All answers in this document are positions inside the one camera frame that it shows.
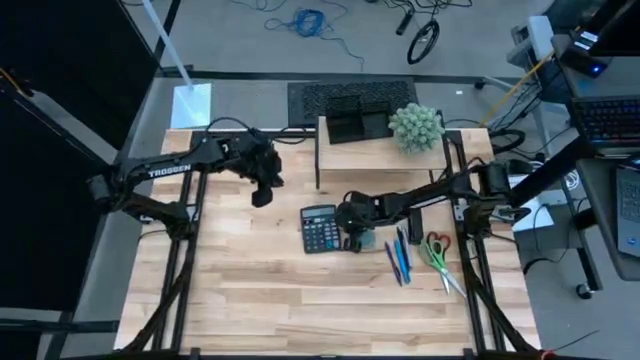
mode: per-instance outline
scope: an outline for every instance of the computer screen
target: computer screen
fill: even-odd
[[[608,0],[585,26],[593,56],[640,56],[640,0]]]

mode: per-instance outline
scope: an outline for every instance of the cable bundle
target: cable bundle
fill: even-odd
[[[263,0],[264,3],[260,3],[258,0],[256,0],[255,7],[238,0],[230,0],[230,1],[235,4],[241,4],[241,5],[247,6],[252,10],[257,10],[262,12],[276,11],[280,9],[287,2],[287,0],[283,0],[277,6],[273,8],[268,8],[268,3],[266,0]],[[326,15],[320,10],[298,9],[293,14],[293,20],[289,22],[284,22],[279,18],[267,19],[267,21],[264,22],[264,28],[267,30],[277,30],[280,28],[285,28],[289,31],[295,32],[296,34],[304,38],[317,37],[322,40],[336,41],[342,46],[344,51],[349,56],[358,60],[358,62],[360,63],[360,72],[364,71],[365,60],[362,56],[353,54],[349,50],[349,47],[347,46],[347,43],[344,41],[343,38],[330,37],[326,35],[327,33],[334,31],[333,27],[331,26],[331,23],[349,14],[349,9],[344,5],[341,5],[332,1],[328,1],[328,0],[320,0],[320,2],[337,6],[343,10],[343,13],[329,21]]]

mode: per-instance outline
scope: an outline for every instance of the wooden tabletop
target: wooden tabletop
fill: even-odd
[[[325,117],[318,119],[318,166],[322,170],[442,170],[442,141],[419,154],[402,153],[393,138],[330,144]]]
[[[485,130],[462,131],[467,158],[492,158]],[[163,151],[186,150],[190,135],[168,131]],[[420,262],[416,249],[412,283],[402,288],[396,283],[381,250],[393,227],[376,229],[377,249],[367,253],[306,255],[302,249],[300,208],[338,204],[349,190],[407,191],[429,177],[423,171],[340,171],[325,174],[318,191],[314,140],[276,148],[285,186],[274,190],[267,207],[251,206],[254,185],[246,180],[229,172],[209,176],[182,352],[200,347],[203,354],[459,355],[472,348],[464,299],[453,289],[446,295],[438,273]],[[182,176],[157,179],[152,197],[177,200],[181,183]],[[423,219],[425,231],[454,240],[447,262],[464,285],[450,204],[424,208]],[[493,230],[513,236],[507,225]],[[515,244],[491,238],[486,247],[499,305],[539,346]],[[168,253],[164,234],[140,241],[115,348],[131,341],[155,310]],[[484,323],[489,339],[491,329]]]

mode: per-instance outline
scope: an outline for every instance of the scissors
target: scissors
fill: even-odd
[[[425,262],[427,262],[425,251],[429,255],[429,258],[431,259],[430,265],[440,273],[440,278],[442,279],[442,284],[444,285],[444,289],[447,294],[450,293],[449,284],[451,284],[460,293],[460,295],[466,299],[467,294],[465,294],[460,284],[458,284],[458,281],[453,277],[453,275],[451,275],[449,270],[447,270],[445,254],[447,250],[449,250],[450,246],[451,238],[449,236],[438,235],[435,231],[431,231],[427,234],[427,238],[422,240],[420,253]]]

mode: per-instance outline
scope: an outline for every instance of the gray floor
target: gray floor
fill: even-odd
[[[513,46],[509,31],[512,26],[525,21],[526,16],[544,9],[550,1],[485,0],[477,1],[471,9],[447,9],[438,16],[442,33],[437,46],[425,61],[415,66],[409,66],[405,61],[410,35],[398,37],[394,34],[402,17],[399,10],[360,0],[339,2],[350,7],[350,14],[334,24],[336,33],[347,41],[354,53],[366,58],[366,73],[519,77],[522,70],[505,61],[506,53]],[[154,2],[161,19],[166,16],[169,4],[169,0]],[[321,4],[319,0],[291,0],[279,11],[268,14],[251,11],[227,0],[183,0],[171,38],[184,62],[193,64],[198,70],[359,72],[357,62],[346,56],[337,44],[264,30],[265,19],[289,19],[297,7],[314,7],[327,14],[335,13],[331,5]],[[158,37],[143,9],[132,7],[128,10],[153,48]],[[420,17],[419,22],[424,23],[425,18]],[[407,34],[415,31],[415,25],[412,26]],[[166,53],[162,64],[173,64]],[[206,82],[214,84],[214,117],[235,116],[261,128],[280,128],[287,124],[286,82]],[[157,79],[154,82],[140,113],[137,132],[132,134],[130,156],[159,152],[162,134],[169,124],[173,87],[178,84],[181,81],[176,79]],[[503,94],[492,87],[477,91],[470,85],[417,84],[416,88],[420,103],[442,109],[447,119],[479,120]],[[54,107],[49,111],[56,112]],[[565,117],[547,111],[544,114],[552,135],[565,128]],[[57,114],[56,117],[68,127],[76,127],[80,134],[86,132],[66,116]],[[516,127],[528,134],[524,148],[536,149],[541,145],[531,117],[523,119]],[[90,134],[85,135],[87,141],[97,143],[98,148],[103,145],[92,139]],[[554,142],[554,148],[561,148],[575,136],[574,131],[560,136]],[[108,149],[104,153],[107,157],[113,156]],[[149,184],[143,186],[142,191],[148,190]],[[574,194],[575,198],[583,196],[581,189]],[[135,256],[135,238],[140,227],[119,214],[110,216],[108,222],[77,320],[114,319],[122,310]],[[566,232],[558,230],[550,238],[557,239],[557,244],[562,245]],[[574,294],[575,285],[584,281],[575,251],[569,251],[558,265],[537,264],[527,275],[542,344],[545,348],[554,348],[599,329],[598,334],[560,353],[596,358],[636,358],[634,354],[640,351],[640,344],[634,340],[640,323],[636,320],[639,310],[635,303],[640,298],[640,286],[618,278],[597,229],[589,230],[587,238],[605,287],[592,300],[580,300]],[[548,256],[558,256],[555,252],[545,250]],[[521,253],[525,261],[535,255]],[[113,335],[71,337],[65,347],[65,355],[104,353],[113,346],[113,341]]]

